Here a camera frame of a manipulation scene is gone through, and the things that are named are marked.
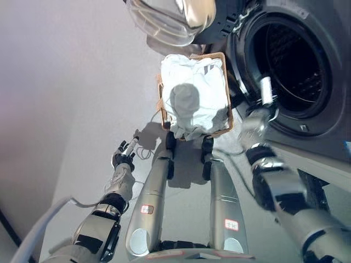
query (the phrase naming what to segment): sticker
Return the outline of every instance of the sticker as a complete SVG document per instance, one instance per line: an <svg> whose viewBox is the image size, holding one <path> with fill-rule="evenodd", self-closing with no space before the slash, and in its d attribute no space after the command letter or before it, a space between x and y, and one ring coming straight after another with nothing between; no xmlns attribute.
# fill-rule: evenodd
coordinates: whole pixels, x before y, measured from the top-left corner
<svg viewBox="0 0 351 263"><path fill-rule="evenodd" d="M181 256L184 255L184 252L182 250L165 250L165 251L160 251L160 252L155 252L152 254L149 254L147 259L164 259L164 258L171 258L173 256Z"/></svg>
<svg viewBox="0 0 351 263"><path fill-rule="evenodd" d="M348 150L349 154L351 155L351 141L344 141L344 143L346 150Z"/></svg>
<svg viewBox="0 0 351 263"><path fill-rule="evenodd" d="M151 206L151 205L148 205L148 204L143 204L141 206L140 212L142 214L149 214L149 215L151 215L154 212L154 207Z"/></svg>
<svg viewBox="0 0 351 263"><path fill-rule="evenodd" d="M226 229L239 231L239 223L234 220L229 220L229 219L224 220L224 227Z"/></svg>
<svg viewBox="0 0 351 263"><path fill-rule="evenodd" d="M227 250L216 250L214 253L221 258L254 259L254 256L252 255L246 255Z"/></svg>

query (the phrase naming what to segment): cable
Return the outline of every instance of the cable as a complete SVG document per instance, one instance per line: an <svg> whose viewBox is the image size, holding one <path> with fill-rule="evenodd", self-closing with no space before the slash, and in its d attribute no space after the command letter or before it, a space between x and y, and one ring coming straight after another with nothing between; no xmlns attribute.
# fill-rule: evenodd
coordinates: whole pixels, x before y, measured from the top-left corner
<svg viewBox="0 0 351 263"><path fill-rule="evenodd" d="M94 204L82 204L81 202L77 201L74 197L71 197L71 203L80 208L89 208L89 207L96 207L98 203Z"/></svg>
<svg viewBox="0 0 351 263"><path fill-rule="evenodd" d="M138 147L136 150L137 156L141 159L141 160L146 160L149 159L151 157L151 154L154 155L154 152L152 150L147 150L143 147Z"/></svg>
<svg viewBox="0 0 351 263"><path fill-rule="evenodd" d="M41 235L46 229L48 223L58 213L58 211L60 211L61 208L69 202L81 208L88 208L96 205L96 204L82 204L72 196L64 197L61 200L57 201L34 224L31 231L29 231L29 233L23 240L21 246L15 253L10 263L27 263L28 262L28 259L30 258L30 255L34 250L35 245L38 243L38 240L41 238Z"/></svg>

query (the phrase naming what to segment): white cable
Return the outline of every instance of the white cable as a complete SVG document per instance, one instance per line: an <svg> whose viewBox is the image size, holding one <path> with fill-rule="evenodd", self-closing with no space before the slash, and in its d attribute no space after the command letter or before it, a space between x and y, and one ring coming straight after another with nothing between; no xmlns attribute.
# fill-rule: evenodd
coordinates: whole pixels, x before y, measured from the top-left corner
<svg viewBox="0 0 351 263"><path fill-rule="evenodd" d="M42 233L46 229L48 223L51 219L60 211L60 209L67 203L73 203L81 208L93 207L96 204L82 204L78 202L72 196L64 197L52 205L46 212L41 216L41 218L34 224L31 231L27 234L26 238L21 243L14 257L10 263L27 263L35 245L41 238Z"/></svg>

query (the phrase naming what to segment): black band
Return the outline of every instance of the black band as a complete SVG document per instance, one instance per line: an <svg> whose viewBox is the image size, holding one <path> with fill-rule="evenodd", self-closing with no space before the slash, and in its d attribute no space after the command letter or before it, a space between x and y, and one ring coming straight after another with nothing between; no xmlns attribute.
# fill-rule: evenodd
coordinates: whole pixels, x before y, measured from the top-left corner
<svg viewBox="0 0 351 263"><path fill-rule="evenodd" d="M265 157L275 157L275 153L270 147L258 146L246 151L246 157L250 165L253 165L257 160Z"/></svg>
<svg viewBox="0 0 351 263"><path fill-rule="evenodd" d="M104 196L104 199L100 201L100 204L109 204L123 214L123 211L126 207L126 201L118 193L109 193Z"/></svg>

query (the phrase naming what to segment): washing machine drum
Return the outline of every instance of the washing machine drum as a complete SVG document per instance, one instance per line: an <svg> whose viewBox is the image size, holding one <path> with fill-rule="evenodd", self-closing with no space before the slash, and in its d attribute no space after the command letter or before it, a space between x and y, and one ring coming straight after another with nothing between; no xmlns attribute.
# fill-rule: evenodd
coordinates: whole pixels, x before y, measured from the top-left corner
<svg viewBox="0 0 351 263"><path fill-rule="evenodd" d="M273 124L276 130L315 137L348 129L344 119L350 114L351 91L347 6L348 0L265 1L231 39L250 102L259 99L259 80L271 77L280 109Z"/></svg>

